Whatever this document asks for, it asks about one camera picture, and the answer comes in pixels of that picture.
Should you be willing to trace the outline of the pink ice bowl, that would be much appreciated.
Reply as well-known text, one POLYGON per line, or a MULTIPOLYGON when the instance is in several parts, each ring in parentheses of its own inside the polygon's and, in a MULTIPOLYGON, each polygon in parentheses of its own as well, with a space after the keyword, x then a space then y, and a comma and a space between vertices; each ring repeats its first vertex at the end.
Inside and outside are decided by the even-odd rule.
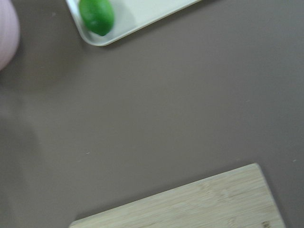
POLYGON ((17 12, 10 0, 0 1, 0 70, 15 56, 20 40, 17 12))

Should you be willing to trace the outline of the cream rabbit tray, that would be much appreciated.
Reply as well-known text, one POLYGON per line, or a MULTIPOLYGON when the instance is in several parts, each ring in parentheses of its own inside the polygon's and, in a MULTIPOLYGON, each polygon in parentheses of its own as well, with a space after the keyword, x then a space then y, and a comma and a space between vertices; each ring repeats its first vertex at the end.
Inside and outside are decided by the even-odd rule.
POLYGON ((100 36, 85 27, 79 12, 79 1, 66 1, 81 38, 86 43, 98 47, 107 46, 197 2, 197 0, 111 0, 114 26, 108 34, 100 36))

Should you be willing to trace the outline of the green lime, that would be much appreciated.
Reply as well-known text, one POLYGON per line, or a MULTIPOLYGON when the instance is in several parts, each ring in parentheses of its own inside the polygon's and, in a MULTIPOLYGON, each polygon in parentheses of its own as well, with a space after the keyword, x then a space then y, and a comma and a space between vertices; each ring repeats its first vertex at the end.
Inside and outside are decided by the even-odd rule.
POLYGON ((80 16, 86 28, 100 36, 107 35, 114 26, 114 10, 108 0, 80 0, 80 16))

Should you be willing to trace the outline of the bamboo cutting board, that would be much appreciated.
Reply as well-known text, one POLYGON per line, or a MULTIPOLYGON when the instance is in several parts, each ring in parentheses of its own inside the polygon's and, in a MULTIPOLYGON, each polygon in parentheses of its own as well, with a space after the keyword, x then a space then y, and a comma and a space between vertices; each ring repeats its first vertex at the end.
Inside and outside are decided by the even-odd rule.
POLYGON ((73 228, 283 228, 256 163, 71 223, 73 228))

